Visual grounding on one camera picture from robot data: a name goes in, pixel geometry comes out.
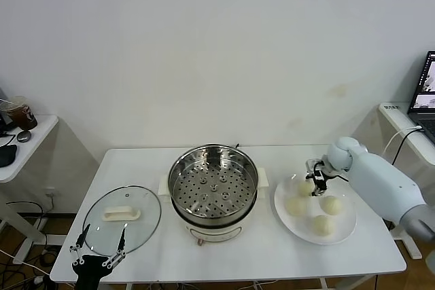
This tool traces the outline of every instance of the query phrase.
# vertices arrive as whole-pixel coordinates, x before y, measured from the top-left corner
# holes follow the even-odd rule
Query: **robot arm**
[[[341,137],[322,160],[307,161],[308,177],[322,195],[326,181],[346,173],[350,186],[382,218],[401,225],[411,236],[435,242],[435,210],[417,184],[389,162],[350,137]]]

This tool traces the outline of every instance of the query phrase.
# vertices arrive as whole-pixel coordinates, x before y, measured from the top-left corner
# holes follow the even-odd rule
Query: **power cord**
[[[40,209],[40,211],[41,211],[41,215],[38,217],[38,219],[39,219],[39,221],[38,221],[38,224],[37,224],[37,228],[39,229],[39,226],[41,225],[41,220],[42,220],[42,218],[48,213],[48,212],[50,212],[51,210],[53,210],[54,209],[54,201],[53,201],[53,197],[51,197],[51,203],[52,203],[52,207],[50,208],[50,210],[48,210],[48,211],[46,211],[46,212],[44,212],[44,210],[42,209],[42,206],[40,205],[40,204],[38,204],[38,203],[36,203],[36,202],[32,202],[32,201],[13,201],[13,202],[7,202],[6,204],[21,204],[21,203],[28,203],[28,204],[33,204],[33,205],[36,205],[36,206],[38,206],[38,208]],[[56,261],[56,258],[57,258],[57,254],[58,254],[58,252],[60,251],[60,249],[59,248],[56,248],[56,247],[48,247],[47,248],[47,236],[46,235],[44,235],[45,237],[46,237],[46,243],[45,243],[45,245],[44,245],[44,249],[43,249],[43,251],[42,251],[42,254],[39,254],[39,255],[36,255],[35,257],[32,257],[32,258],[30,258],[30,259],[26,259],[25,260],[25,263],[29,263],[30,261],[34,261],[35,260],[35,262],[33,263],[33,264],[36,264],[37,262],[38,262],[38,260],[39,260],[39,262],[40,262],[40,265],[42,266],[42,267],[50,267],[50,266],[53,266],[54,265],[54,262]],[[12,251],[12,255],[15,255],[15,253],[17,252],[17,250],[21,247],[21,245],[23,244],[23,242],[24,242],[24,240],[22,241],[22,242],[20,242],[20,244],[18,244],[18,246]],[[14,275],[16,275],[16,274],[21,274],[21,275],[23,275],[24,276],[24,278],[26,278],[26,276],[25,276],[25,274],[23,274],[22,272],[20,272],[20,268],[19,269],[17,269],[17,270],[8,270],[8,268],[11,268],[12,266],[11,266],[11,259],[9,259],[8,261],[7,261],[7,263],[6,264],[3,264],[3,263],[0,263],[0,265],[3,265],[3,266],[5,266],[5,270],[2,272],[2,273],[0,273],[0,275],[2,275],[2,281],[1,281],[1,288],[2,289],[4,289],[4,287],[5,287],[5,283],[8,281],[8,280],[10,280],[12,277],[14,277]],[[38,272],[36,272],[36,268],[32,268],[33,269],[33,273],[34,273],[34,275],[35,276],[38,276]],[[8,276],[8,277],[6,277],[6,275],[5,275],[5,273],[6,272],[9,272],[9,273],[12,273],[10,276]]]
[[[393,160],[393,162],[391,163],[392,165],[394,165],[394,164],[396,163],[396,160],[397,160],[397,158],[398,158],[398,156],[399,156],[400,150],[402,149],[402,146],[404,145],[405,140],[408,138],[408,136],[411,135],[413,132],[419,132],[419,131],[423,131],[423,130],[422,130],[421,128],[419,128],[419,129],[414,129],[414,130],[410,131],[408,134],[406,134],[406,135],[404,136],[404,138],[402,139],[402,142],[400,142],[400,145],[399,145],[399,148],[398,148],[398,150],[397,150],[397,152],[396,152],[396,155],[394,156],[394,160]]]
[[[248,289],[248,288],[255,289],[256,286],[259,287],[261,290],[263,290],[262,285],[270,285],[270,284],[276,283],[276,282],[278,282],[278,280],[270,281],[270,282],[261,282],[261,283],[259,283],[258,281],[254,281],[253,285],[248,285],[247,287],[241,287],[241,288],[238,288],[237,290],[243,290],[243,289]]]
[[[388,147],[391,145],[392,141],[396,138],[397,135],[399,135],[401,132],[404,132],[405,130],[421,130],[423,127],[421,126],[412,126],[412,127],[407,127],[407,128],[403,128],[401,130],[399,130],[396,134],[394,134],[392,136],[392,138],[389,139],[387,146],[385,146],[385,148],[382,151],[381,157],[383,158],[385,153],[387,153],[387,149]]]
[[[14,139],[15,139],[15,134],[1,134],[0,135],[0,137],[5,137],[5,136],[12,136],[12,138],[6,143],[6,144],[3,144],[2,146],[6,146],[6,145],[9,145]]]

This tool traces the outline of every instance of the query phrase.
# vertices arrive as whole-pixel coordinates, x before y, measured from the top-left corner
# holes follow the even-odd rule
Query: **cable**
[[[338,177],[338,178],[340,178],[340,179],[346,181],[347,183],[349,182],[349,180],[347,180],[346,178],[344,178],[344,177],[342,177],[342,176],[340,176],[340,175],[337,175],[337,176],[335,176],[335,177]]]
[[[36,202],[32,202],[31,200],[15,200],[13,202],[7,202],[6,204],[9,205],[9,204],[26,204],[26,203],[27,204],[34,204],[34,205],[38,206],[39,209],[41,210],[41,217],[39,218],[38,226],[36,227],[37,229],[39,229],[39,226],[41,225],[42,217],[44,216],[44,210],[42,209],[42,206],[40,204],[38,204]]]
[[[378,277],[379,277],[379,274],[376,274],[376,278],[375,278],[375,290],[377,290],[377,288],[378,288]]]
[[[383,158],[383,156],[385,155],[385,153],[387,152],[388,147],[391,145],[392,141],[396,138],[397,135],[399,135],[401,132],[404,132],[405,130],[421,130],[423,127],[421,126],[413,126],[413,127],[407,127],[407,128],[403,128],[402,130],[399,130],[396,134],[394,134],[392,136],[392,138],[389,139],[387,146],[385,146],[385,148],[382,151],[381,154],[381,158]]]
[[[399,148],[397,149],[396,155],[394,156],[394,160],[391,163],[391,165],[394,165],[396,163],[396,160],[397,160],[397,158],[399,156],[400,150],[402,149],[402,146],[405,143],[405,140],[408,138],[408,136],[411,135],[413,132],[419,132],[419,131],[421,131],[421,128],[420,129],[414,129],[414,130],[410,131],[408,134],[406,134],[404,136],[404,138],[402,139],[402,142],[400,142]]]
[[[3,136],[12,136],[12,138],[6,143],[6,144],[4,144],[4,145],[2,145],[2,146],[6,146],[6,145],[9,145],[14,139],[15,139],[15,134],[2,134],[1,135],[2,137]]]
[[[32,264],[28,264],[28,263],[26,263],[25,261],[21,261],[21,260],[19,260],[18,258],[14,257],[14,256],[12,256],[12,255],[9,255],[9,254],[6,253],[5,251],[2,251],[1,249],[0,249],[0,253],[3,253],[3,254],[5,254],[5,255],[11,257],[12,259],[16,259],[17,261],[21,262],[21,263],[24,264],[24,265],[30,266],[31,268],[35,268],[35,269],[37,269],[38,271],[44,273],[45,275],[50,276],[46,271],[43,271],[43,270],[41,270],[40,268],[37,268],[36,266],[33,266]]]
[[[261,282],[261,283],[259,283],[259,282],[257,282],[257,281],[254,281],[254,283],[255,283],[256,285],[260,286],[260,288],[261,288],[262,285],[270,285],[270,284],[272,284],[272,283],[276,283],[276,282],[278,282],[278,280],[271,281],[271,282]],[[248,289],[248,288],[252,288],[252,287],[254,287],[254,285],[248,285],[247,287],[241,287],[241,288],[238,288],[237,290]]]
[[[201,290],[201,289],[199,289],[196,285],[192,285],[192,284],[190,284],[190,283],[182,283],[182,285],[184,285],[184,286],[188,286],[188,287],[192,287],[193,289],[196,289],[196,290]]]
[[[24,280],[21,281],[21,282],[18,282],[18,283],[14,284],[14,285],[10,285],[9,287],[6,287],[6,288],[2,288],[1,290],[13,289],[13,288],[15,288],[17,285],[21,285],[21,284],[23,284],[23,283],[26,283],[28,280],[33,280],[34,278],[35,278],[34,276],[32,276],[31,278],[26,278],[26,279],[24,279]]]

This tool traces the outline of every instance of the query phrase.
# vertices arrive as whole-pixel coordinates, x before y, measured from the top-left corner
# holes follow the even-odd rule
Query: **white wall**
[[[0,87],[112,147],[377,146],[435,48],[428,0],[0,0]]]

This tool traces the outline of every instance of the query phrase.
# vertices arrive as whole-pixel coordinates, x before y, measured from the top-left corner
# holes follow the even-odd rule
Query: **electric steamer pot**
[[[234,147],[203,145],[172,165],[168,186],[173,207],[185,222],[206,232],[229,230],[254,207],[258,172]]]

